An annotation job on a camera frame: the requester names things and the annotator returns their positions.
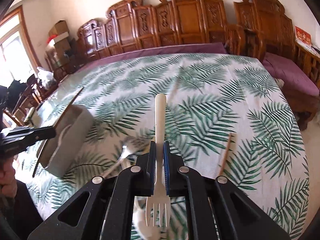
red object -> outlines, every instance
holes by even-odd
[[[295,26],[296,39],[302,41],[308,47],[311,47],[311,35],[299,27]]]
[[[51,35],[48,39],[47,39],[47,44],[49,44],[49,42],[51,40],[53,40],[55,37],[57,37],[58,35],[57,34],[54,34],[54,35]]]

blue gripper pad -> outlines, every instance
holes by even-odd
[[[151,195],[153,195],[156,179],[156,143],[154,141],[150,142],[147,172],[150,174]]]
[[[170,147],[169,142],[165,141],[163,144],[163,160],[164,160],[164,181],[165,181],[165,189],[167,191],[167,195],[169,195],[170,190],[170,172],[169,172],[169,155]]]

purple cushion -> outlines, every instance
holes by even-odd
[[[282,79],[285,86],[319,96],[319,89],[292,60],[267,52],[262,64],[273,78]]]
[[[98,59],[87,64],[83,69],[94,68],[101,65],[106,65],[116,61],[127,60],[137,57],[161,55],[161,54],[175,54],[175,53],[217,53],[228,54],[221,42],[214,43],[201,43],[201,44],[187,44],[187,45],[174,45],[165,46],[151,49],[141,49],[122,53],[119,55]]]

window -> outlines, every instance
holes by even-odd
[[[15,9],[0,24],[0,85],[9,87],[12,81],[21,83],[33,75],[36,64],[30,57],[22,7]]]

red poster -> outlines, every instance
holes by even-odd
[[[302,42],[304,45],[311,47],[311,35],[299,27],[295,26],[296,40]]]

